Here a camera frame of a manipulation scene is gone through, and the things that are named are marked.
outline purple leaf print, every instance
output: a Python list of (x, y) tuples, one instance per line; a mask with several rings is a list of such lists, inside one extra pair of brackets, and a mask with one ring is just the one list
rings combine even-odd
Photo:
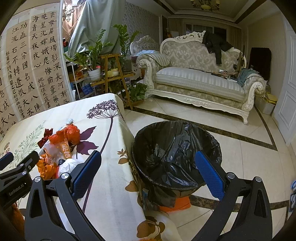
[(81, 141), (87, 140), (91, 136), (91, 134), (93, 133), (93, 131), (94, 131), (95, 128), (96, 128), (96, 126), (91, 127), (91, 128), (88, 128), (84, 132), (82, 132), (80, 134), (80, 140)]
[(82, 155), (90, 155), (89, 150), (96, 150), (98, 146), (89, 141), (81, 141), (76, 148), (76, 151)]

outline teal cloth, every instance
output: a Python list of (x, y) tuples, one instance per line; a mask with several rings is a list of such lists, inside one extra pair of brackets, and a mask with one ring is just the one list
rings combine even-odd
[(253, 70), (253, 69), (245, 69), (242, 68), (242, 70), (239, 73), (239, 76), (237, 78), (237, 83), (243, 87), (244, 83), (246, 82), (246, 80), (248, 79), (248, 76), (250, 74), (257, 74), (260, 75), (257, 71)]
[(94, 45), (101, 29), (106, 29), (102, 42), (114, 45), (105, 48), (101, 54), (119, 53), (118, 31), (115, 24), (122, 24), (126, 0), (87, 0), (71, 37), (68, 56), (84, 52)]

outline blue gripper pad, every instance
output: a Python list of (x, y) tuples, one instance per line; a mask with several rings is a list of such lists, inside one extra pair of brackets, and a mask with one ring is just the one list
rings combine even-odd
[(84, 165), (84, 167), (81, 168), (80, 172), (75, 177), (72, 185), (72, 198), (76, 201), (79, 198), (83, 198), (89, 185), (94, 179), (94, 176), (101, 166), (102, 157), (100, 152), (96, 151), (89, 157), (88, 160), (86, 160), (86, 162), (87, 163), (78, 164), (73, 170), (73, 172), (75, 172), (76, 168), (81, 168), (79, 165)]
[(213, 197), (216, 197), (219, 199), (219, 201), (222, 201), (225, 195), (224, 184), (218, 173), (211, 165), (210, 161), (201, 151), (196, 152), (194, 160), (196, 168), (202, 175), (202, 178), (207, 184)]

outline striped sofa cushion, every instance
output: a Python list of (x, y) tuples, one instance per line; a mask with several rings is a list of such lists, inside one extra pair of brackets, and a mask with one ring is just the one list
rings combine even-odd
[(195, 69), (168, 67), (156, 73), (156, 83), (172, 85), (190, 90), (242, 102), (244, 90), (239, 84)]

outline black trash bag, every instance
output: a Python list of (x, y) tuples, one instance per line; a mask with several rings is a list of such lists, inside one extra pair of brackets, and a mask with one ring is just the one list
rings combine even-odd
[(149, 190), (151, 202), (174, 207), (176, 198), (188, 196), (205, 185), (194, 162), (194, 155), (199, 150), (203, 150), (211, 161), (221, 164), (218, 141), (195, 124), (163, 121), (137, 133), (132, 157)]

